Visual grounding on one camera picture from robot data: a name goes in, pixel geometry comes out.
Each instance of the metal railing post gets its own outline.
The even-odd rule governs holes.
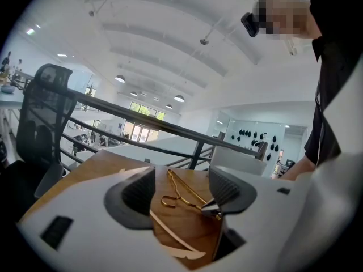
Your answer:
[[[203,145],[204,145],[204,142],[198,142],[197,145],[195,146],[193,158],[192,158],[191,162],[189,163],[188,169],[194,169],[195,166],[197,166],[197,162],[198,162],[198,159],[202,152]]]

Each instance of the pendant light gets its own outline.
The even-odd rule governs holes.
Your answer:
[[[181,103],[185,102],[184,97],[182,95],[175,96],[174,100]]]
[[[121,83],[125,82],[125,77],[123,75],[117,75],[117,76],[115,76],[115,79]]]

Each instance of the white machine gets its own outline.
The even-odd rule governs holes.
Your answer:
[[[295,271],[339,237],[363,191],[362,74],[361,60],[324,113],[342,154],[314,173],[285,182],[210,168],[214,201],[202,213],[220,213],[237,249],[198,271]],[[354,124],[343,126],[344,116]],[[153,234],[154,177],[153,168],[139,168],[73,185],[19,229],[57,271],[188,271]]]

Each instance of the chair backrest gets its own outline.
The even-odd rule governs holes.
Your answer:
[[[224,166],[254,175],[262,175],[266,167],[265,162],[255,159],[251,155],[220,146],[215,147],[210,165]]]
[[[25,162],[44,170],[60,163],[61,136],[77,102],[67,92],[71,74],[64,67],[44,65],[24,93],[16,150]]]

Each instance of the dark hair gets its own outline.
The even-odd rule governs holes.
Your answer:
[[[258,0],[253,10],[254,20],[259,28],[265,28],[266,34],[273,34],[273,24],[266,19],[266,0]]]

